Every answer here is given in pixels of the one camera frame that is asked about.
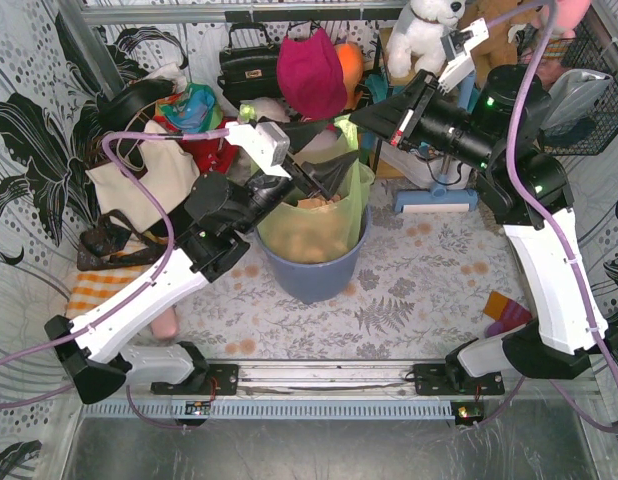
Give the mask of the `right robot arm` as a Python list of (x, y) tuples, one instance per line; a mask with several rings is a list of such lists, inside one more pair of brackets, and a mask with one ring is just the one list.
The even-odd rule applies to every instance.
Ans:
[(493, 69), (467, 112), (443, 98), (433, 74), (421, 71), (400, 93), (350, 117), (401, 150), (426, 143), (475, 170), (478, 197), (514, 247), (535, 303), (536, 316), (526, 325), (469, 341), (433, 373), (418, 372), (422, 394), (470, 393), (504, 370), (534, 379), (574, 379), (600, 351), (559, 237), (508, 176), (508, 129), (525, 72), (522, 65)]

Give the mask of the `green trash bag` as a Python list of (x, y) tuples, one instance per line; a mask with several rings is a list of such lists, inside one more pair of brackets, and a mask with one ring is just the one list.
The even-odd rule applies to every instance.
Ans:
[[(318, 166), (348, 153), (359, 153), (358, 129), (338, 117), (293, 156), (300, 166)], [(277, 256), (301, 264), (338, 259), (359, 241), (372, 170), (355, 161), (332, 199), (310, 198), (296, 189), (257, 227), (262, 243)]]

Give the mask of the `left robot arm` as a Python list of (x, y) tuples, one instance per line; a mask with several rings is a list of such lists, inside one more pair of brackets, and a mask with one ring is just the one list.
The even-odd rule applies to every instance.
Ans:
[(136, 347), (130, 340), (176, 302), (223, 276), (248, 252), (250, 233), (294, 189), (333, 197), (357, 153), (318, 164), (297, 164), (302, 150), (324, 128), (313, 123), (229, 122), (223, 129), (196, 134), (113, 132), (102, 149), (118, 160), (117, 140), (200, 141), (223, 138), (241, 147), (258, 171), (238, 185), (218, 172), (201, 175), (185, 209), (192, 219), (185, 232), (168, 235), (156, 263), (112, 298), (72, 320), (56, 316), (45, 325), (51, 345), (81, 401), (101, 402), (123, 387), (148, 385), (157, 395), (213, 394), (210, 365), (191, 342), (168, 347)]

